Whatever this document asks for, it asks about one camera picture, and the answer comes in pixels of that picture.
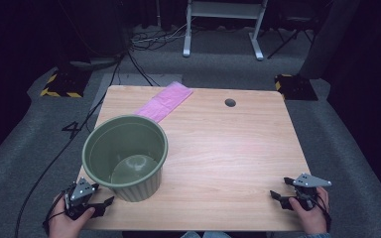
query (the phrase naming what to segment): hand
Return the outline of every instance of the hand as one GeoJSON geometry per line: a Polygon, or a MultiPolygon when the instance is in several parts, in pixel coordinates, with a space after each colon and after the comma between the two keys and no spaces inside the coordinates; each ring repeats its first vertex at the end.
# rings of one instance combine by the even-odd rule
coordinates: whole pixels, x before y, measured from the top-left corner
{"type": "MultiPolygon", "coordinates": [[[[323,200],[318,199],[317,203],[326,209],[326,212],[329,212],[327,191],[323,187],[319,186],[317,187],[317,193],[323,200]]],[[[322,210],[318,206],[315,206],[310,211],[306,211],[295,198],[290,197],[289,202],[298,214],[299,218],[302,220],[302,226],[306,234],[314,235],[326,233],[326,220],[322,210]]]]}
{"type": "MultiPolygon", "coordinates": [[[[76,238],[79,235],[79,231],[89,218],[94,213],[94,207],[88,208],[80,217],[76,220],[70,219],[64,213],[56,215],[49,220],[49,237],[50,238],[76,238]]],[[[64,198],[62,197],[55,209],[52,211],[51,217],[54,214],[64,212],[64,198]]]]}

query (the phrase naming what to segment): wooden table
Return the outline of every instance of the wooden table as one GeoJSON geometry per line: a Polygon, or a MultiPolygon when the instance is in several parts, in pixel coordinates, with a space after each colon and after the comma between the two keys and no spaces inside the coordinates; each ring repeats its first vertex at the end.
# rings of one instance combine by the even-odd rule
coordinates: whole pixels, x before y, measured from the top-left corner
{"type": "MultiPolygon", "coordinates": [[[[132,114],[162,89],[110,86],[96,124],[132,114]]],[[[295,212],[270,196],[294,194],[283,177],[310,172],[278,92],[195,88],[160,125],[169,154],[159,190],[141,202],[116,198],[87,229],[301,230],[295,212]]],[[[92,182],[83,169],[79,176],[92,182]]],[[[91,202],[112,195],[101,187],[91,202]]]]}

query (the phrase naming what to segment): green plastic pot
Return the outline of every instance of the green plastic pot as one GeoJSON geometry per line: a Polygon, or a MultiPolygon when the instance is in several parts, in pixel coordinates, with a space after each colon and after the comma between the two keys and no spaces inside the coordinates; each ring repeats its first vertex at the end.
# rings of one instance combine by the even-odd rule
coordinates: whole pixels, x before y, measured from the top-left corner
{"type": "Polygon", "coordinates": [[[162,180],[168,140],[155,121],[137,115],[112,118],[92,131],[82,149],[89,177],[126,201],[152,196],[162,180]]]}

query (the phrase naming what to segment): pink cloth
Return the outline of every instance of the pink cloth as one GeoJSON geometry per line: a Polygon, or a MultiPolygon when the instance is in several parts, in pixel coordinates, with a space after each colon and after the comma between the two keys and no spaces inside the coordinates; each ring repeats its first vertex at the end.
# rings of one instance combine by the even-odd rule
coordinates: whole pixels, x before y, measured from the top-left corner
{"type": "Polygon", "coordinates": [[[179,82],[172,82],[135,114],[160,122],[192,94],[192,90],[179,82]]]}

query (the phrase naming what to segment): white stand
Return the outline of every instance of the white stand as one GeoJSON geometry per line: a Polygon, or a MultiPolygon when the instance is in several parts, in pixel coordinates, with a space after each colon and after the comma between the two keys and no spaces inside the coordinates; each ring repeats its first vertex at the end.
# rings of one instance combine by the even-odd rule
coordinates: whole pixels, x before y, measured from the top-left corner
{"type": "Polygon", "coordinates": [[[263,60],[261,49],[257,41],[259,28],[264,18],[268,0],[262,0],[262,4],[198,2],[188,0],[187,33],[185,35],[184,57],[191,55],[191,17],[218,17],[256,19],[255,32],[249,33],[250,42],[257,60],[263,60]]]}

